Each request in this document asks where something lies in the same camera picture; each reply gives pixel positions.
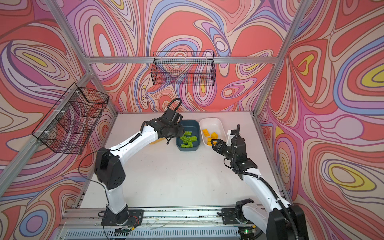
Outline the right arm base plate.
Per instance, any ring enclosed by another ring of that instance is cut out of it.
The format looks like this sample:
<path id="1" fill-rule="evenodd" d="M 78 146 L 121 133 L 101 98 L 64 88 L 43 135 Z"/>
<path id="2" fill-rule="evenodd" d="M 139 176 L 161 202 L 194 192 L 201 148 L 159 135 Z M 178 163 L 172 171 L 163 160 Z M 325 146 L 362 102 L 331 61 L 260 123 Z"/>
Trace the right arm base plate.
<path id="1" fill-rule="evenodd" d="M 223 208 L 217 215 L 222 218 L 224 225 L 253 225 L 249 220 L 246 220 L 242 213 L 235 208 Z"/>

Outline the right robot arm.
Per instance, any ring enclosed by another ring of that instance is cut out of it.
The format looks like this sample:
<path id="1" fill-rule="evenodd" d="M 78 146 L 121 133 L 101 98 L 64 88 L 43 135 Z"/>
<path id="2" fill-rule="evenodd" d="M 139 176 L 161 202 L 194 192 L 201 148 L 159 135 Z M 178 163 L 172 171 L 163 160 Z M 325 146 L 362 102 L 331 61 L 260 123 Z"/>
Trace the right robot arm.
<path id="1" fill-rule="evenodd" d="M 227 167 L 251 188 L 263 205 L 259 208 L 252 199 L 238 201 L 234 208 L 237 222 L 251 222 L 268 240 L 309 239 L 304 211 L 285 200 L 263 178 L 256 163 L 248 157 L 240 126 L 229 132 L 226 141 L 212 139 L 210 142 L 212 149 L 229 161 Z"/>

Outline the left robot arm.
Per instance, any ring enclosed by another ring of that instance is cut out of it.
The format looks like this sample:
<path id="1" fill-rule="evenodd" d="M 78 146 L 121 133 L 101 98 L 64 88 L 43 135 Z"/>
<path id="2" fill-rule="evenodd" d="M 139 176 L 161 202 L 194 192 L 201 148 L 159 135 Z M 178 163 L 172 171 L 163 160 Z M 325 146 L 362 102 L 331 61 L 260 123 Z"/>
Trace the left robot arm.
<path id="1" fill-rule="evenodd" d="M 103 147 L 96 151 L 94 173 L 105 190 L 108 202 L 101 223 L 103 227 L 129 224 L 131 214 L 123 191 L 126 179 L 124 165 L 132 156 L 158 139 L 166 139 L 169 144 L 171 139 L 184 135 L 181 124 L 183 116 L 177 112 L 181 104 L 180 98 L 173 99 L 161 117 L 144 121 L 136 134 L 114 147 Z"/>

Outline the green lego pair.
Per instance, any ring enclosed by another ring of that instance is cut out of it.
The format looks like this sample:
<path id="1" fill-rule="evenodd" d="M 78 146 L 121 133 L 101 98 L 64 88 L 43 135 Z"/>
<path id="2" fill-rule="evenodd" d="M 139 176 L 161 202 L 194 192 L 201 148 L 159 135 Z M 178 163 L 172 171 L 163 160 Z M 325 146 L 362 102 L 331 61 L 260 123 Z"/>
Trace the green lego pair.
<path id="1" fill-rule="evenodd" d="M 197 136 L 191 136 L 189 137 L 189 142 L 196 142 L 198 140 Z"/>
<path id="2" fill-rule="evenodd" d="M 184 144 L 187 144 L 190 141 L 189 137 L 187 136 L 181 136 L 180 139 L 183 141 Z"/>

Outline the orange yellow lego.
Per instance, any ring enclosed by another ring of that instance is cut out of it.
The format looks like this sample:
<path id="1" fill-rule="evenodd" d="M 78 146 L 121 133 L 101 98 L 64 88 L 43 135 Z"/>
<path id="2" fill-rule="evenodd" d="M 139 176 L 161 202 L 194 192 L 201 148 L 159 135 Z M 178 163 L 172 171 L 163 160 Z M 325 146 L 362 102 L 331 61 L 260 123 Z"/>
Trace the orange yellow lego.
<path id="1" fill-rule="evenodd" d="M 203 134 L 205 137 L 209 137 L 211 135 L 207 129 L 203 129 Z"/>

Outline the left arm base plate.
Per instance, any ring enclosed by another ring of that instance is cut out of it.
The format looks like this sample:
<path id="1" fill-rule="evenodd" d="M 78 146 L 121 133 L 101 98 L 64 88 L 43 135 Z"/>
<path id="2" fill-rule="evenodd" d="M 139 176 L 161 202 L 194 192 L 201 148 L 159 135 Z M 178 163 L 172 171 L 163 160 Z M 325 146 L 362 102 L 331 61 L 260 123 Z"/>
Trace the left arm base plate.
<path id="1" fill-rule="evenodd" d="M 123 210 L 119 214 L 112 213 L 109 209 L 99 212 L 102 226 L 128 226 L 137 227 L 142 224 L 144 210 Z"/>

